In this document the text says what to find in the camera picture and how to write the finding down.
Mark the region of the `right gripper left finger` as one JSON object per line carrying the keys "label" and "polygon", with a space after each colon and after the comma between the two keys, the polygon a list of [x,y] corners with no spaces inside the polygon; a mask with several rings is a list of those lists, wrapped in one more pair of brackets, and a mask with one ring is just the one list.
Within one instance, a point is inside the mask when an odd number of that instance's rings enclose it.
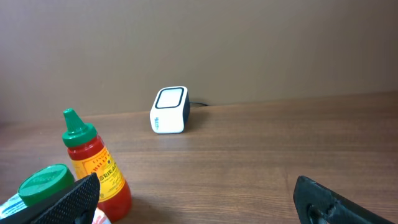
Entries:
{"label": "right gripper left finger", "polygon": [[95,173],[1,220],[1,224],[91,224],[100,197]]}

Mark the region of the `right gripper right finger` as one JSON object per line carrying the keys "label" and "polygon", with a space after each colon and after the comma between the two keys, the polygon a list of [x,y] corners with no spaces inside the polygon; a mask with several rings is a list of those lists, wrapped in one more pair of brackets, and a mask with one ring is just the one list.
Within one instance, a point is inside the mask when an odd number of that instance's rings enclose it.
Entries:
{"label": "right gripper right finger", "polygon": [[293,200],[301,223],[392,224],[304,175],[297,178]]}

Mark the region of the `small red candy box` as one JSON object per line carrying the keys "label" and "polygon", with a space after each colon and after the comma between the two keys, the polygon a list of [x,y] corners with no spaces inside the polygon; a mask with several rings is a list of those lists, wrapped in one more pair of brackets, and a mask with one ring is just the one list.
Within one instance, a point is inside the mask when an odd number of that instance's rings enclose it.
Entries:
{"label": "small red candy box", "polygon": [[91,224],[111,224],[111,222],[102,210],[96,208]]}

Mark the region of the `green lid white jar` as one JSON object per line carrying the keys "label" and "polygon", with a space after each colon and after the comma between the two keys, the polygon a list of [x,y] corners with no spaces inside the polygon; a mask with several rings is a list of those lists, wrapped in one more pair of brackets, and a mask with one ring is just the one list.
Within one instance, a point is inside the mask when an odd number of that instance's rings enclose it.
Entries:
{"label": "green lid white jar", "polygon": [[17,193],[30,207],[73,185],[74,182],[75,178],[65,164],[54,164],[35,172],[23,181]]}

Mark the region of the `red sriracha bottle green cap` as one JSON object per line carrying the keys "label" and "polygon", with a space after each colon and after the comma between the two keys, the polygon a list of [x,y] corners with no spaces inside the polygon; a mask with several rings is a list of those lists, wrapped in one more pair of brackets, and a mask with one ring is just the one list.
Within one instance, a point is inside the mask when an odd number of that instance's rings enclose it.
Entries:
{"label": "red sriracha bottle green cap", "polygon": [[67,130],[62,135],[75,174],[82,179],[95,173],[100,183],[98,208],[111,222],[124,218],[132,207],[126,178],[91,123],[85,123],[74,109],[63,112]]}

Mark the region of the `teal white tissue packet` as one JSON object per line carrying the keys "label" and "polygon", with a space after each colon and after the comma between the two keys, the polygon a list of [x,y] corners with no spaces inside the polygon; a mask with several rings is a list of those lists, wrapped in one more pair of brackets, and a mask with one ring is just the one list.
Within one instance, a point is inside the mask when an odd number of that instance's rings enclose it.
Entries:
{"label": "teal white tissue packet", "polygon": [[27,205],[18,194],[15,194],[0,206],[0,219],[10,217],[25,208],[27,208]]}

